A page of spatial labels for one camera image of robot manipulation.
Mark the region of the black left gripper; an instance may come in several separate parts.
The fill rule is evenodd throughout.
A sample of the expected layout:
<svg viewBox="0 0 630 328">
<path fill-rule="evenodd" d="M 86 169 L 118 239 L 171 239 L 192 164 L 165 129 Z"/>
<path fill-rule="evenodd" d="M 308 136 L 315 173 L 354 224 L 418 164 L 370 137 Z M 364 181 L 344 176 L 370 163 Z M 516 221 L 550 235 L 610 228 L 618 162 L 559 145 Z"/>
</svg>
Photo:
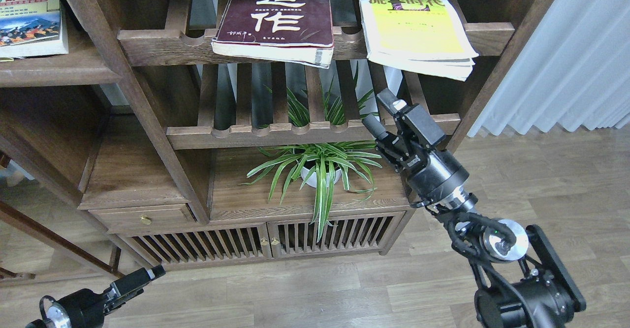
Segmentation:
<svg viewBox="0 0 630 328">
<path fill-rule="evenodd" d="M 162 265 L 139 269 L 117 279 L 102 294 L 81 289 L 59 300 L 49 295 L 40 299 L 41 328 L 101 328 L 104 317 L 124 301 L 142 294 L 144 286 L 166 274 Z"/>
</svg>

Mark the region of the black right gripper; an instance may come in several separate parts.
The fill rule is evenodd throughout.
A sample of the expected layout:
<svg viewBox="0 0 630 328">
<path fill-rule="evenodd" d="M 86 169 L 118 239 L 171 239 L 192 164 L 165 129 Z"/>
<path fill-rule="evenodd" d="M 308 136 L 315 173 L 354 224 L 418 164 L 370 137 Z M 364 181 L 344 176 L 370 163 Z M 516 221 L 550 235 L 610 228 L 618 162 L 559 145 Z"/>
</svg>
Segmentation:
<svg viewBox="0 0 630 328">
<path fill-rule="evenodd" d="M 471 195 L 464 189 L 470 174 L 452 153 L 435 149 L 446 135 L 430 113 L 420 104 L 398 99 L 388 88 L 376 98 L 394 118 L 398 136 L 371 113 L 362 123 L 377 140 L 377 151 L 409 188 L 410 205 L 470 205 Z"/>
</svg>

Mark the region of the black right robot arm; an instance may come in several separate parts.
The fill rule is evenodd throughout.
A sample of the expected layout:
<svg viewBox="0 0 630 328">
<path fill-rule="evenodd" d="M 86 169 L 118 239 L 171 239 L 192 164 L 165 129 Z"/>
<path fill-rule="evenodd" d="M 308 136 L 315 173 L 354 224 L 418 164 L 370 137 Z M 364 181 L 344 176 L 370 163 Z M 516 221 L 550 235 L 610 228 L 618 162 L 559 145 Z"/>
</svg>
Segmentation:
<svg viewBox="0 0 630 328">
<path fill-rule="evenodd" d="M 468 171 L 439 144 L 446 135 L 420 104 L 389 89 L 377 94 L 396 125 L 388 131 L 369 115 L 364 125 L 376 149 L 424 208 L 444 227 L 451 247 L 469 263 L 477 290 L 474 306 L 484 328 L 564 328 L 587 307 L 553 245 L 538 225 L 480 214 L 466 191 Z"/>
</svg>

